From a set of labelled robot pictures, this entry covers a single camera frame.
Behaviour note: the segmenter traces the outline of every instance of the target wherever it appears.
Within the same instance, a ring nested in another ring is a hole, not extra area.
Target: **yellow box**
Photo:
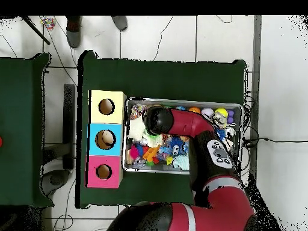
[[[122,91],[91,90],[91,98],[89,100],[91,123],[123,123],[126,96]],[[106,113],[106,109],[109,109],[111,105],[111,113],[108,111],[108,114],[103,114]]]

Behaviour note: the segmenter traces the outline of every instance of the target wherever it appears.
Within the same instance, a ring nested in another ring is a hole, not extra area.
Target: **gray bin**
[[[128,143],[127,138],[127,127],[129,126],[130,121],[130,115],[131,115],[131,108],[133,105],[140,103],[143,105],[155,105],[159,104],[162,106],[184,106],[185,108],[190,108],[193,106],[196,106],[200,109],[203,108],[224,108],[226,110],[233,110],[234,111],[234,123],[236,123],[236,126],[233,126],[235,130],[235,136],[232,138],[232,142],[234,142],[234,145],[232,147],[232,150],[230,153],[237,155],[238,159],[241,159],[241,141],[242,141],[242,127],[243,127],[243,121],[244,121],[244,115],[243,115],[243,107],[237,103],[210,103],[210,102],[196,102],[196,101],[184,101],[184,100],[168,100],[168,99],[151,99],[146,98],[144,100],[140,100],[137,98],[129,98],[126,100],[125,105],[125,119],[127,120],[125,127],[124,127],[124,142],[123,142],[123,154],[122,154],[122,164],[123,168],[126,171],[139,171],[139,172],[149,172],[149,173],[170,173],[170,174],[189,174],[189,171],[182,171],[179,168],[173,168],[171,165],[165,165],[165,164],[156,164],[153,166],[145,166],[144,168],[133,168],[133,165],[129,165],[126,162],[126,155],[127,151],[131,148],[131,144]]]

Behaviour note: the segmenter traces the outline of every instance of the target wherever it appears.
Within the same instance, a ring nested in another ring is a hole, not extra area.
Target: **pink box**
[[[89,156],[87,188],[118,188],[123,177],[121,156]],[[111,169],[108,179],[101,179],[96,173],[100,165],[107,165]]]

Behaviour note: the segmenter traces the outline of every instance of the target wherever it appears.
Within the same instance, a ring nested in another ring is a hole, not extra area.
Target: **blue box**
[[[122,133],[123,125],[121,124],[90,124],[90,150],[91,156],[121,156],[122,154]],[[115,135],[115,144],[109,150],[98,148],[95,143],[95,137],[101,130],[110,130]]]

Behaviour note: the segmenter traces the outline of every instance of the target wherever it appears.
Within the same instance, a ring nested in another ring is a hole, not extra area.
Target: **purple ball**
[[[233,123],[234,119],[232,117],[228,117],[227,121],[228,121],[228,124],[231,124]]]
[[[228,110],[228,116],[229,116],[229,117],[233,117],[233,115],[234,115],[234,111]]]

